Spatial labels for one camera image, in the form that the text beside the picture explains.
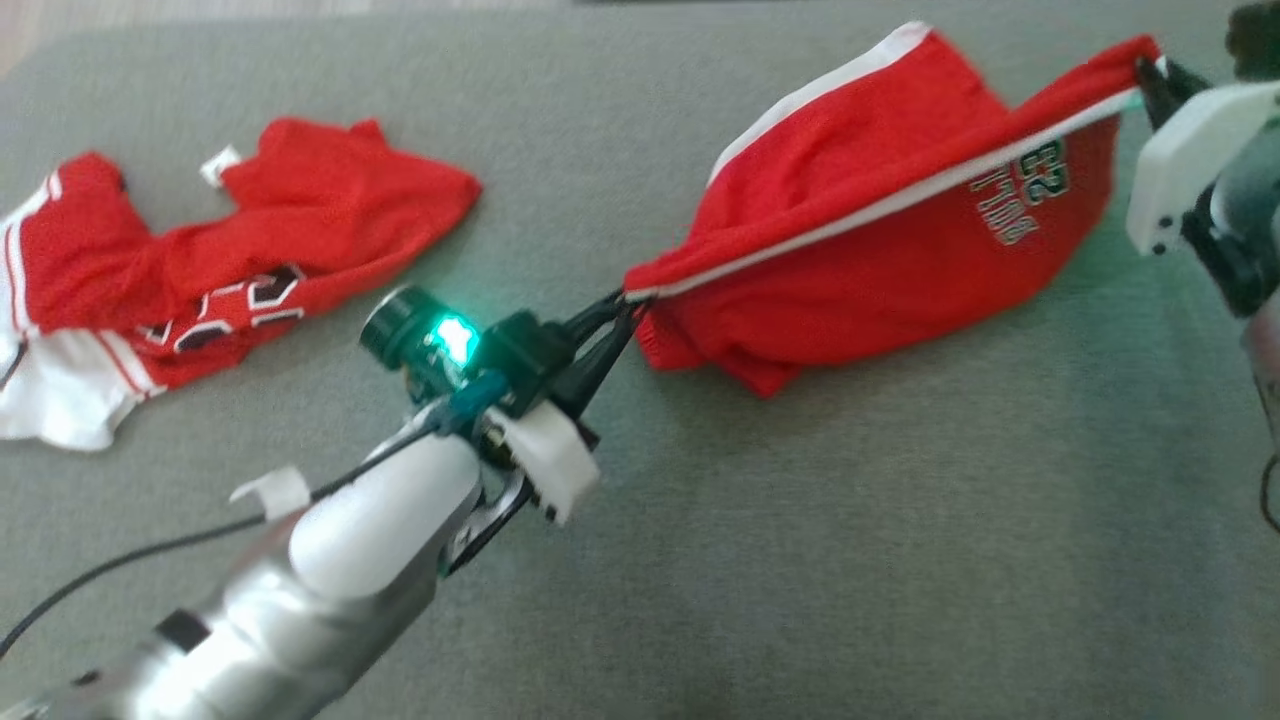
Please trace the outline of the red white basketball jersey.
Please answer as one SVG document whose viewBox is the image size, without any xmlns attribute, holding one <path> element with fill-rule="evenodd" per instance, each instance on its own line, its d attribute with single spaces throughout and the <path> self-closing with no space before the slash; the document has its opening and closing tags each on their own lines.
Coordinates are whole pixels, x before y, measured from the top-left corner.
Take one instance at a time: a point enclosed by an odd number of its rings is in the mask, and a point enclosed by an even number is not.
<svg viewBox="0 0 1280 720">
<path fill-rule="evenodd" d="M 210 222 L 151 229 L 95 151 L 0 218 L 0 441 L 108 448 L 148 400 L 388 284 L 483 193 L 375 119 L 282 117 L 202 173 L 233 205 Z"/>
</svg>

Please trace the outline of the large grey sofa seat cushion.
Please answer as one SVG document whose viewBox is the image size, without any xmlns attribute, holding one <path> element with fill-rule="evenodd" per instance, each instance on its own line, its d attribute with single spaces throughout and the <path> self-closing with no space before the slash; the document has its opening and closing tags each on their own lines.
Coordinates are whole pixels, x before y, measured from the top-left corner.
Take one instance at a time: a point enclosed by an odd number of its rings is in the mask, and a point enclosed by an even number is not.
<svg viewBox="0 0 1280 720">
<path fill-rule="evenodd" d="M 430 10 L 64 38 L 0 79 L 0 202 L 87 149 L 159 228 L 271 119 L 381 120 L 485 186 L 406 274 L 561 318 L 687 231 L 778 97 L 924 20 L 1020 102 L 1153 35 L 1228 79 L 1245 0 L 799 0 Z M 1240 332 L 1124 231 L 1146 137 L 1034 301 L 769 400 L 630 348 L 588 410 L 602 489 L 521 512 L 329 720 L 1280 720 L 1280 536 Z"/>
</svg>

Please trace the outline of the red shorts white stripe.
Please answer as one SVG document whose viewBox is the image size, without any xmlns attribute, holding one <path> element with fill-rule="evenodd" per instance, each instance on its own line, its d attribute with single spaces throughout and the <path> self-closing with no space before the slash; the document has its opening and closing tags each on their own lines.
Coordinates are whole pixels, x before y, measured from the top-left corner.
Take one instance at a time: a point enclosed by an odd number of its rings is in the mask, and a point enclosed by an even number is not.
<svg viewBox="0 0 1280 720">
<path fill-rule="evenodd" d="M 936 27 L 900 26 L 758 117 L 686 238 L 626 272 L 646 360 L 768 397 L 1032 300 L 1103 219 L 1137 67 L 1162 56 L 1139 35 L 1009 108 Z"/>
</svg>

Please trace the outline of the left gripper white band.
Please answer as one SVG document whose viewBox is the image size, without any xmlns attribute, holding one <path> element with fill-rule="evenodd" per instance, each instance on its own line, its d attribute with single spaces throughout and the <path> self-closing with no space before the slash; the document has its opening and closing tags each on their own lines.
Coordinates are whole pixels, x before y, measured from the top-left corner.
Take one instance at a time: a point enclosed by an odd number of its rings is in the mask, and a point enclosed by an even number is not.
<svg viewBox="0 0 1280 720">
<path fill-rule="evenodd" d="M 611 292 L 558 322 L 558 329 L 518 310 L 481 334 L 480 374 L 506 383 L 489 415 L 543 512 L 559 527 L 600 484 L 600 468 L 575 420 L 627 348 L 639 315 L 622 292 Z M 576 347 L 609 324 L 605 336 L 575 360 Z"/>
</svg>

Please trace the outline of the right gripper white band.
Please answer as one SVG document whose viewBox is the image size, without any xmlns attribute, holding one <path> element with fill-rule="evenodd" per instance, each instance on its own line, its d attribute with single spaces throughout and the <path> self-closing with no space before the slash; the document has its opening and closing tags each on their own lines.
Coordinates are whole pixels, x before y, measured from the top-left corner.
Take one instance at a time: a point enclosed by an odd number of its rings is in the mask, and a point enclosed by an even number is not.
<svg viewBox="0 0 1280 720">
<path fill-rule="evenodd" d="M 1135 161 L 1125 228 L 1135 251 L 1149 256 L 1172 245 L 1181 214 L 1280 117 L 1280 79 L 1212 88 L 1203 76 L 1162 56 L 1139 58 L 1135 81 L 1155 133 Z M 1179 109 L 1179 101 L 1187 102 Z"/>
</svg>

